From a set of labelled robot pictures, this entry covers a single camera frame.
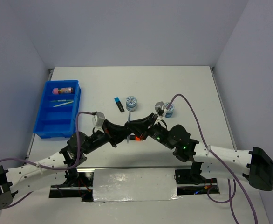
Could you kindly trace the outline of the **blue slim pen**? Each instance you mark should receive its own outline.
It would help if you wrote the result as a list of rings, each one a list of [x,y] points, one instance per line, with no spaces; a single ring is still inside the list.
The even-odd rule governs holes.
[[[129,113],[128,113],[128,121],[127,121],[127,123],[130,123],[130,121],[131,121],[131,111],[129,111]],[[129,140],[130,140],[130,134],[127,136],[127,144],[129,143]]]

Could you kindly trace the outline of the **yellow slim highlighter pen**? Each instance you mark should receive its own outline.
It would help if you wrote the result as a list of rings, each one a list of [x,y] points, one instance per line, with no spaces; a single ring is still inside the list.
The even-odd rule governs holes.
[[[69,102],[58,104],[58,105],[54,105],[53,107],[60,107],[60,106],[69,105],[69,104],[72,104],[72,103],[73,103],[73,101],[69,101]]]

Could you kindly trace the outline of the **green slim pen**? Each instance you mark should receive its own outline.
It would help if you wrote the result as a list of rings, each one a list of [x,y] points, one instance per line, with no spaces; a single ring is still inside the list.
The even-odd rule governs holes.
[[[50,100],[50,102],[70,102],[74,101],[73,99],[60,99],[60,100]]]

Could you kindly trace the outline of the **pink cap pencil tube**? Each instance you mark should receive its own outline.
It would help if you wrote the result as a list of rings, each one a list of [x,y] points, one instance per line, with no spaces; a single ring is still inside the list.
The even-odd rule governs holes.
[[[54,95],[73,94],[73,93],[74,93],[73,87],[54,88],[52,90],[52,94]]]

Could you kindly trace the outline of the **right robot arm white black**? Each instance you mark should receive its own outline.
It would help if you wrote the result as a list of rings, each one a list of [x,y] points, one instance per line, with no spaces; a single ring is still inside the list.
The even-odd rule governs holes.
[[[192,139],[182,125],[168,130],[156,120],[157,115],[152,113],[144,119],[127,122],[125,127],[141,140],[151,137],[173,150],[173,155],[181,162],[191,161],[190,178],[194,182],[230,178],[245,181],[258,190],[273,189],[273,160],[262,148],[235,150],[205,146],[203,142]]]

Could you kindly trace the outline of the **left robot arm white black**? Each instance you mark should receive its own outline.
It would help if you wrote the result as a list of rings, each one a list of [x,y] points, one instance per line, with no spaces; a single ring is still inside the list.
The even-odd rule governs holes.
[[[79,180],[77,166],[87,159],[87,154],[110,143],[116,147],[118,143],[131,134],[127,126],[119,126],[105,120],[103,128],[87,136],[76,132],[67,145],[59,152],[39,161],[21,160],[22,166],[4,169],[0,160],[0,210],[15,206],[15,199],[22,201],[33,191],[46,186],[58,185],[63,181],[74,186]]]

